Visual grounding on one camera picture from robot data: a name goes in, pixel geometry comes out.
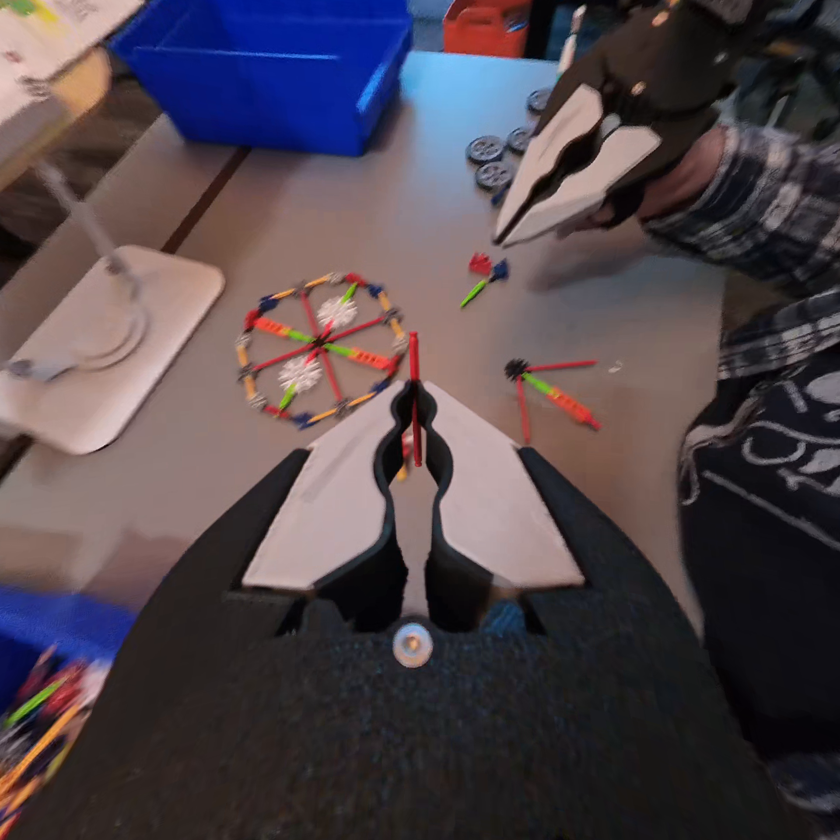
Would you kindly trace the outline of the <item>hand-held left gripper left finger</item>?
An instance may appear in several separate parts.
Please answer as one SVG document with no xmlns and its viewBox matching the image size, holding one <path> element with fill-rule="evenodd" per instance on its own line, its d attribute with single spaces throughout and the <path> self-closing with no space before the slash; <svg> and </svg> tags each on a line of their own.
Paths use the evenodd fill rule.
<svg viewBox="0 0 840 840">
<path fill-rule="evenodd" d="M 410 395 L 407 381 L 388 385 L 307 447 L 243 574 L 244 589 L 317 590 L 385 535 Z"/>
</svg>

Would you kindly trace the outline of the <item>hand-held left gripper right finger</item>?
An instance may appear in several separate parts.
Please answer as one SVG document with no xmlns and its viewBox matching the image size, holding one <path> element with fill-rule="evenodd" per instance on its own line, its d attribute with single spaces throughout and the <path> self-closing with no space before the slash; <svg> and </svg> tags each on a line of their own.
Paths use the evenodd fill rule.
<svg viewBox="0 0 840 840">
<path fill-rule="evenodd" d="M 444 546 L 512 589 L 581 587 L 585 577 L 526 470 L 518 444 L 438 385 L 428 398 L 427 466 Z"/>
</svg>

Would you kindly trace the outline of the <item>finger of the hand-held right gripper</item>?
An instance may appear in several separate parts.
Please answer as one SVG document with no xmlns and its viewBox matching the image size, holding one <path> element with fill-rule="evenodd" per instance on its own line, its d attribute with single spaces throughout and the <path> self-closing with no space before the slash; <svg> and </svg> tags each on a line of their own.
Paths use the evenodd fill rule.
<svg viewBox="0 0 840 840">
<path fill-rule="evenodd" d="M 616 129 L 603 141 L 591 163 L 562 175 L 558 185 L 550 185 L 542 196 L 526 202 L 524 211 L 500 232 L 500 246 L 508 248 L 552 231 L 574 229 L 604 204 L 608 190 L 654 153 L 661 141 L 647 127 Z"/>
<path fill-rule="evenodd" d="M 551 205 L 553 197 L 542 196 L 542 192 L 559 172 L 564 153 L 573 143 L 591 135 L 602 117 L 601 94 L 580 85 L 532 135 L 500 206 L 492 237 L 494 245 L 524 243 L 562 224 L 560 205 Z"/>
</svg>

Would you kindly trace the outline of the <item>orange connector with green rod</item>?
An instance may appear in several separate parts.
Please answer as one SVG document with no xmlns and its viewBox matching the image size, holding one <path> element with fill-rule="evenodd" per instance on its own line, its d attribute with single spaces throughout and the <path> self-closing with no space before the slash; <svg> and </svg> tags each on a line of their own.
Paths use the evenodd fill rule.
<svg viewBox="0 0 840 840">
<path fill-rule="evenodd" d="M 523 381 L 524 383 L 530 385 L 534 391 L 541 394 L 551 404 L 558 407 L 563 413 L 565 413 L 568 417 L 572 418 L 576 423 L 580 425 L 583 425 L 580 422 L 581 414 L 586 412 L 592 413 L 582 403 L 576 401 L 575 399 L 568 396 L 558 388 L 542 381 L 534 374 L 524 374 Z"/>
</svg>

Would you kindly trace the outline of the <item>blue plastic bin with tag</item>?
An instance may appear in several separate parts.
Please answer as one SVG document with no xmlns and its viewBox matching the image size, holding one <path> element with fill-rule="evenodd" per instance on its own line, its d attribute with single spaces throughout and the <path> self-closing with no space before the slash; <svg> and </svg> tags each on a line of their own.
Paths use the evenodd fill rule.
<svg viewBox="0 0 840 840">
<path fill-rule="evenodd" d="M 115 659 L 134 616 L 82 594 L 1 591 L 1 717 L 39 654 L 57 646 L 62 658 Z"/>
</svg>

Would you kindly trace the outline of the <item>pile of colourful toy pieces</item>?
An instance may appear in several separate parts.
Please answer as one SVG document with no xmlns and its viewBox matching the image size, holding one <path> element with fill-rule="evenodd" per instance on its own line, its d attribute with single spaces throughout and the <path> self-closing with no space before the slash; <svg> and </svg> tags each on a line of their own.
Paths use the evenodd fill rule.
<svg viewBox="0 0 840 840">
<path fill-rule="evenodd" d="M 1 838 L 56 776 L 77 742 L 112 660 L 62 658 L 44 649 L 1 717 Z"/>
</svg>

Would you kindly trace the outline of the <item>person's right forearm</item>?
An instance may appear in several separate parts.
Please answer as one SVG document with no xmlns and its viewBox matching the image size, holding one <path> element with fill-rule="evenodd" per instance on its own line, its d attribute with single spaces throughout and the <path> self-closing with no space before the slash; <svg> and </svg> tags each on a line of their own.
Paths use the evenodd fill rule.
<svg viewBox="0 0 840 840">
<path fill-rule="evenodd" d="M 793 298 L 838 285 L 839 147 L 754 125 L 716 127 L 683 160 L 714 172 L 666 213 L 640 218 L 649 237 L 767 282 Z"/>
</svg>

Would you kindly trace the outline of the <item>person's right hand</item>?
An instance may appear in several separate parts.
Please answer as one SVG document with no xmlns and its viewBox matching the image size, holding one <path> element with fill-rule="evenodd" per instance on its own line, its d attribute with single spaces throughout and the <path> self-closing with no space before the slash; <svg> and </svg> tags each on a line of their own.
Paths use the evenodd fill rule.
<svg viewBox="0 0 840 840">
<path fill-rule="evenodd" d="M 728 129 L 703 134 L 669 172 L 645 185 L 637 217 L 642 222 L 674 214 L 695 202 L 715 178 L 726 148 Z"/>
</svg>

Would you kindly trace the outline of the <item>orange storage box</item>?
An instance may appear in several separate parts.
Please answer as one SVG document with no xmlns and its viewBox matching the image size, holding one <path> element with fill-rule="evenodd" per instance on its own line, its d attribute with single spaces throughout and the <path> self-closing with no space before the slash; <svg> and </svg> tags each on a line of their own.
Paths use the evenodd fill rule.
<svg viewBox="0 0 840 840">
<path fill-rule="evenodd" d="M 443 19 L 444 52 L 522 58 L 530 12 L 528 1 L 454 1 Z"/>
</svg>

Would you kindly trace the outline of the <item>colourful toy wheel construction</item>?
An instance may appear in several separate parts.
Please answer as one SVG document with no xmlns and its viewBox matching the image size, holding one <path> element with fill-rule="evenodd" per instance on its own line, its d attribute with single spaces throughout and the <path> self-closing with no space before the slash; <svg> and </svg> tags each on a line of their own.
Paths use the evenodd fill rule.
<svg viewBox="0 0 840 840">
<path fill-rule="evenodd" d="M 265 295 L 234 344 L 237 381 L 260 415 L 303 431 L 382 394 L 412 339 L 383 286 L 333 272 Z"/>
</svg>

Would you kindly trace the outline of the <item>plain blue plastic bin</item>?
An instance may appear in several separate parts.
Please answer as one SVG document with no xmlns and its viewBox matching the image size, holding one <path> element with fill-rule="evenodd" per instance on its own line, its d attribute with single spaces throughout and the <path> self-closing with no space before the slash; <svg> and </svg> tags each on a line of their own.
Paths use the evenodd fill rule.
<svg viewBox="0 0 840 840">
<path fill-rule="evenodd" d="M 110 46 L 187 140 L 352 157 L 412 42 L 404 1 L 157 1 Z"/>
</svg>

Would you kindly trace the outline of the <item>white paper sheet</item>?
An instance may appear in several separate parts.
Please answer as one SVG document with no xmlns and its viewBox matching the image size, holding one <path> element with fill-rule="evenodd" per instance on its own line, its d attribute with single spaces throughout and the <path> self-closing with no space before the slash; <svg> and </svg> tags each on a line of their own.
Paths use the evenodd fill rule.
<svg viewBox="0 0 840 840">
<path fill-rule="evenodd" d="M 144 1 L 2 1 L 2 66 L 47 81 L 100 46 Z"/>
</svg>

